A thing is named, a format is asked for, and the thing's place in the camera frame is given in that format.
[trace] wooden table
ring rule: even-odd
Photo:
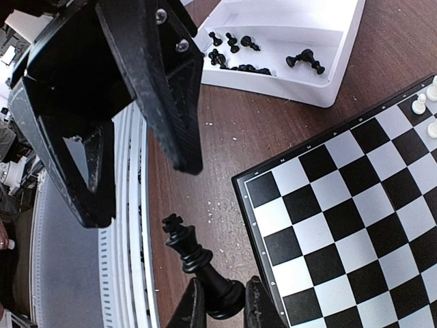
[[[194,0],[188,11],[201,22],[218,3]],[[161,220],[181,215],[214,252],[225,277],[247,282],[258,275],[231,177],[368,109],[432,72],[437,73],[437,6],[434,0],[367,0],[337,102],[320,109],[279,98],[202,85],[199,124],[204,170],[175,172],[150,142],[150,221],[158,307],[169,322],[189,277],[165,246]],[[208,327],[242,327],[242,313]]]

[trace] white plastic tray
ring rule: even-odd
[[[202,83],[258,92],[319,107],[334,104],[358,32],[365,0],[222,0],[205,19],[194,39],[203,51]],[[217,50],[227,66],[252,64],[269,68],[273,76],[221,70],[211,64],[211,31],[223,40]],[[232,54],[225,34],[238,39],[240,51]],[[241,46],[251,36],[257,52]],[[285,58],[310,48],[326,68],[317,75],[308,63],[290,68]]]

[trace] black square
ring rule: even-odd
[[[375,118],[357,126],[351,130],[351,132],[365,154],[368,154],[390,140],[389,136]]]
[[[413,128],[395,138],[393,144],[406,165],[414,163],[429,152],[428,148],[426,148],[422,139]]]
[[[281,197],[272,172],[249,181],[246,186],[254,208]]]
[[[395,210],[399,210],[421,196],[421,191],[408,168],[383,181],[382,186]]]
[[[423,197],[425,198],[426,204],[428,204],[429,210],[437,223],[437,187],[428,191]]]
[[[437,264],[437,227],[414,239],[410,248],[420,272]]]
[[[283,300],[292,326],[322,317],[314,288],[286,296]]]
[[[396,213],[372,224],[367,232],[379,258],[408,243],[408,237]]]
[[[299,161],[308,176],[309,182],[316,181],[337,169],[325,145],[302,155],[299,157]]]
[[[425,121],[426,119],[428,119],[432,116],[432,113],[431,113],[431,111],[429,111],[428,108],[426,109],[425,113],[422,115],[417,115],[412,111],[411,106],[412,106],[413,102],[415,100],[417,100],[417,98],[418,98],[418,96],[415,94],[414,96],[397,104],[397,106],[401,109],[402,113],[404,113],[404,115],[408,118],[408,120],[410,121],[410,123],[413,126],[416,126],[417,124],[422,123],[423,121]]]
[[[264,237],[272,265],[278,265],[302,256],[293,227]]]
[[[313,188],[309,184],[285,195],[283,200],[293,224],[322,212]]]
[[[366,156],[340,169],[341,176],[352,196],[376,185],[380,179]]]
[[[392,323],[391,325],[385,326],[384,328],[399,328],[399,323]]]
[[[325,317],[327,328],[363,328],[356,306]]]
[[[363,220],[353,200],[330,208],[324,212],[326,222],[335,241],[339,241],[364,228]]]
[[[431,309],[432,320],[434,321],[434,326],[437,327],[437,301],[431,303],[429,308]]]
[[[377,260],[348,273],[348,278],[357,304],[366,302],[368,299],[389,290],[380,263]]]
[[[305,261],[307,262],[314,286],[345,274],[343,263],[341,263],[335,244],[305,255]]]
[[[421,275],[390,290],[398,319],[405,318],[429,304]]]

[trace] black chess piece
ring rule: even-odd
[[[223,41],[216,37],[216,34],[214,32],[210,32],[208,34],[212,38],[212,43],[214,46],[219,46],[223,43]]]
[[[302,55],[297,55],[295,57],[288,56],[287,58],[285,58],[285,61],[287,62],[287,65],[289,67],[294,67],[296,63],[300,60],[302,60]]]
[[[256,73],[264,74],[264,75],[272,75],[270,70],[268,68],[261,68],[260,70],[257,70]]]
[[[218,64],[217,56],[219,55],[219,51],[217,49],[213,49],[210,53],[208,53],[208,57],[211,59],[211,65],[215,66]]]
[[[305,49],[301,54],[304,62],[310,63],[317,74],[321,75],[325,71],[325,67],[320,65],[320,61],[314,59],[314,52],[311,49]]]
[[[163,223],[164,231],[170,235],[165,244],[180,254],[183,272],[194,273],[205,290],[206,312],[217,320],[236,315],[244,307],[244,285],[225,279],[212,267],[212,252],[199,245],[194,226],[183,226],[182,218],[176,214]]]
[[[220,65],[220,68],[221,68],[222,70],[224,70],[224,69],[227,68],[227,66],[226,66],[226,57],[225,57],[224,54],[222,54],[222,53],[219,53],[219,54],[216,56],[216,63],[217,63],[218,65]]]
[[[243,36],[240,43],[242,46],[249,46],[255,51],[261,51],[258,45],[252,42],[252,38],[250,36]]]
[[[226,37],[229,39],[227,43],[231,47],[231,52],[237,53],[240,50],[240,47],[237,46],[237,38],[234,38],[229,32],[226,33]]]

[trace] white chess piece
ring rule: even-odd
[[[433,139],[437,139],[437,120],[428,125],[428,135]]]
[[[434,77],[432,85],[427,88],[426,95],[431,101],[437,101],[437,75]]]
[[[419,94],[419,98],[415,100],[411,106],[411,109],[413,112],[415,112],[417,115],[422,115],[425,113],[426,106],[426,95],[425,94]]]

